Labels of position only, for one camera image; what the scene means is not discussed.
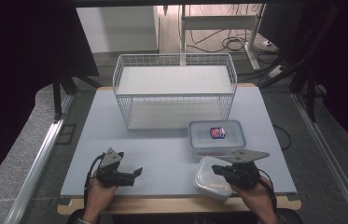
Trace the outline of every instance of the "wrist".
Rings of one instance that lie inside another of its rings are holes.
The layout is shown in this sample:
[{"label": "wrist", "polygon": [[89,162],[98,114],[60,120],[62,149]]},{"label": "wrist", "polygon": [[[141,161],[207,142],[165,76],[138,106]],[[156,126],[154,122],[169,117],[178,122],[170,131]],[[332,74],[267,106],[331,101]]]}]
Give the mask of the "wrist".
[{"label": "wrist", "polygon": [[78,218],[76,219],[76,222],[75,222],[75,223],[76,223],[76,224],[92,224],[92,223],[90,223],[90,222],[84,220],[84,219],[81,218],[81,217],[78,217]]},{"label": "wrist", "polygon": [[91,224],[95,224],[95,223],[98,223],[98,219],[100,215],[101,215],[101,212],[97,211],[96,209],[86,208],[86,211],[84,212],[84,215],[83,215],[83,220]]},{"label": "wrist", "polygon": [[273,212],[258,214],[258,219],[260,219],[263,224],[277,224],[279,221],[279,217]]}]

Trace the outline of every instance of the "metal frame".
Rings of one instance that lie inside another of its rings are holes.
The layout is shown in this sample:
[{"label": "metal frame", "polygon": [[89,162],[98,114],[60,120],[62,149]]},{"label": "metal frame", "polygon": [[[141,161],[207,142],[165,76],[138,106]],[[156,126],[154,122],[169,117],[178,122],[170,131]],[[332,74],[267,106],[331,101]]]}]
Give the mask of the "metal frame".
[{"label": "metal frame", "polygon": [[339,186],[342,192],[342,195],[344,196],[345,200],[348,202],[348,177],[346,176],[345,172],[342,170],[341,166],[339,165],[339,162],[336,160],[325,137],[323,136],[322,132],[319,130],[318,125],[315,122],[313,122],[308,116],[308,113],[305,109],[306,105],[302,101],[301,94],[292,93],[292,98],[295,101],[295,104],[302,118],[304,119],[305,124],[310,130],[310,133],[313,136],[313,140],[317,144],[322,154],[322,157],[327,164],[328,169],[333,174],[333,177],[336,180],[337,185]]},{"label": "metal frame", "polygon": [[252,64],[253,70],[260,70],[258,59],[255,57],[253,45],[261,21],[265,4],[261,4],[256,16],[186,16],[186,5],[182,5],[181,44],[180,52],[186,53],[186,30],[220,30],[246,29],[251,30],[249,42],[244,43],[244,49]]},{"label": "metal frame", "polygon": [[5,220],[6,224],[20,223],[27,205],[31,200],[32,194],[34,193],[37,182],[39,181],[43,169],[49,159],[49,154],[54,146],[55,140],[63,126],[66,112],[68,111],[68,107],[72,103],[72,100],[72,95],[67,95],[63,100],[63,115],[60,120],[51,124],[42,147],[37,153],[34,164],[22,184],[19,195],[11,206],[10,212]]}]

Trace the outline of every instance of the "gray floor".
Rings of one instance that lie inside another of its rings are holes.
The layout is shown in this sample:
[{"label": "gray floor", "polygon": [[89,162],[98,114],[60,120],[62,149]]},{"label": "gray floor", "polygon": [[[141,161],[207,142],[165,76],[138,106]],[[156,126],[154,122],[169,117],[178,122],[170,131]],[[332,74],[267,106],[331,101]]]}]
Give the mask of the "gray floor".
[{"label": "gray floor", "polygon": [[[111,77],[118,55],[119,52],[95,54],[100,77],[93,77],[93,79],[105,86],[111,86]],[[243,52],[233,53],[232,58],[237,73],[252,72],[250,63]],[[274,60],[274,56],[261,55],[260,59],[265,62],[260,61],[260,66],[266,67]],[[255,75],[239,75],[238,79],[258,84],[259,78],[252,77]],[[288,91],[287,86],[290,80],[291,77],[287,77],[261,92],[271,122],[290,134],[291,145],[284,151],[284,155],[299,191],[296,197],[301,198],[302,201],[302,207],[298,213],[304,223],[346,224],[348,223],[348,202],[342,196],[336,180]],[[28,208],[24,211],[21,223],[65,223],[68,219],[56,212],[56,203],[95,93],[95,89],[87,83],[77,79],[75,82],[79,91],[74,97],[63,129],[51,151],[49,161]],[[36,106],[31,117],[0,167],[0,223],[5,221],[54,119],[51,86],[40,90],[35,102]],[[316,124],[342,170],[348,176],[348,134],[328,113],[322,98],[316,99],[314,112]],[[276,133],[281,147],[288,146],[287,136],[279,129],[276,129]]]}]

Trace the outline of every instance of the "plastic container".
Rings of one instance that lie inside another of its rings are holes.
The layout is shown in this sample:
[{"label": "plastic container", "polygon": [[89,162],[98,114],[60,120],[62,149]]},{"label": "plastic container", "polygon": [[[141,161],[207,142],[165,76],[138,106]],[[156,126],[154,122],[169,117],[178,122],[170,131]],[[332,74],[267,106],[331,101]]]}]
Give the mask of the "plastic container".
[{"label": "plastic container", "polygon": [[195,157],[227,157],[246,145],[241,123],[234,119],[192,121],[188,135]]},{"label": "plastic container", "polygon": [[214,157],[202,158],[194,179],[194,186],[201,194],[225,201],[233,191],[222,175],[214,174],[212,165],[226,166],[231,165],[231,163]]}]

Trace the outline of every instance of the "finger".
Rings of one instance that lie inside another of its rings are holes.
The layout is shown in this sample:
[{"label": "finger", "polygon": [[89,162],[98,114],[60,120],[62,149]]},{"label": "finger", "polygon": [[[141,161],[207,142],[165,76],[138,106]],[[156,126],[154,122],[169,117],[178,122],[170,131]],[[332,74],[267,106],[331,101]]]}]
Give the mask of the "finger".
[{"label": "finger", "polygon": [[244,193],[244,190],[243,189],[240,189],[240,188],[238,188],[237,186],[235,186],[235,185],[230,185],[231,186],[231,189],[232,190],[234,190],[234,191],[236,191],[238,194],[243,194]]},{"label": "finger", "polygon": [[264,181],[264,183],[268,184],[270,186],[270,188],[272,187],[272,182],[270,181],[270,179],[267,179],[265,176],[261,176],[260,179],[262,181]]},{"label": "finger", "polygon": [[91,178],[94,178],[95,176],[97,176],[97,170],[94,170],[94,172],[92,173]]}]

